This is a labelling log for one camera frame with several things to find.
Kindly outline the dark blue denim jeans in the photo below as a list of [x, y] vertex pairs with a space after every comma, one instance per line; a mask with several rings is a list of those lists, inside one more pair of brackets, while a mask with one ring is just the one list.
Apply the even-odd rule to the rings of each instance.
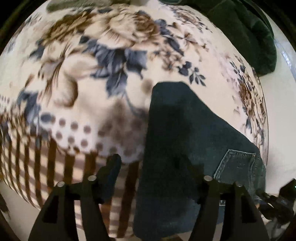
[[152, 90], [134, 234], [159, 240], [193, 229], [201, 197], [194, 176], [244, 185], [253, 200], [265, 190], [258, 147], [213, 113], [182, 82]]

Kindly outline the dark green garment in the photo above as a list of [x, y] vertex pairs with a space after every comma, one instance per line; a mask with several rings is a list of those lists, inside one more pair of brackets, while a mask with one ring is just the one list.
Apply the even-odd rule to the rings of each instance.
[[162, 1], [189, 6], [205, 15], [240, 52], [259, 76], [274, 72], [277, 52], [269, 20], [253, 1]]

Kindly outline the floral cream blanket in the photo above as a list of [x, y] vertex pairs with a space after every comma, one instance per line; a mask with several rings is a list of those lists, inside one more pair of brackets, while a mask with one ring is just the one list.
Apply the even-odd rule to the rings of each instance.
[[255, 69], [206, 16], [160, 1], [40, 6], [1, 54], [1, 177], [41, 210], [58, 182], [121, 157], [99, 206], [110, 240], [134, 236], [152, 90], [182, 82], [255, 144], [266, 167], [266, 105]]

